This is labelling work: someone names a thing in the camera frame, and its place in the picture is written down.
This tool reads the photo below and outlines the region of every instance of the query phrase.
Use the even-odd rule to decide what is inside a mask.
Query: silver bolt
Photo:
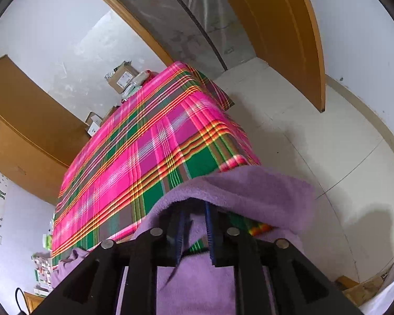
[[[114,246],[114,241],[112,241],[111,239],[103,240],[101,246],[104,249],[109,249],[110,247]]]
[[[276,242],[277,247],[280,247],[281,249],[287,249],[289,247],[289,242],[286,239],[279,239]]]
[[[150,230],[150,234],[154,235],[155,237],[162,235],[162,233],[163,233],[163,230],[162,230],[162,228],[159,228],[159,227],[154,227]]]
[[[235,236],[235,235],[239,235],[240,231],[239,231],[239,229],[237,229],[236,227],[230,227],[230,228],[228,228],[228,230],[226,231],[226,233],[227,233],[228,235],[233,235],[233,236]]]

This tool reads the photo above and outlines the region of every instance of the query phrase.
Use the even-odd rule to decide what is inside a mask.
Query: white wall
[[[347,86],[394,134],[394,21],[378,0],[311,0],[326,74]]]
[[[44,252],[42,235],[48,233],[54,206],[9,181],[0,235],[0,303],[9,315],[19,313],[15,289],[33,293],[35,264],[31,255]]]
[[[166,67],[102,0],[14,0],[0,18],[4,54],[81,120],[120,103],[104,76],[123,60]]]

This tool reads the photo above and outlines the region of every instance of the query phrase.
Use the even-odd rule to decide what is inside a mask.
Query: baseboard
[[[385,125],[382,119],[373,112],[359,97],[353,94],[347,87],[335,81],[329,75],[326,75],[326,83],[333,88],[338,94],[343,96],[356,110],[358,110],[375,129],[381,134],[384,140],[388,143],[391,150],[394,152],[394,135],[390,129]]]

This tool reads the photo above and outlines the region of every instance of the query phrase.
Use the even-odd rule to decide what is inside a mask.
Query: wooden wardrobe
[[[0,58],[0,172],[51,204],[63,176],[89,140],[85,123]]]

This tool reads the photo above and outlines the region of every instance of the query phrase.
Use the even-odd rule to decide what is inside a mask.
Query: bedspread
[[[64,176],[53,265],[74,247],[127,240],[156,201],[181,182],[259,164],[245,132],[225,113],[231,105],[219,87],[181,62],[129,98]]]

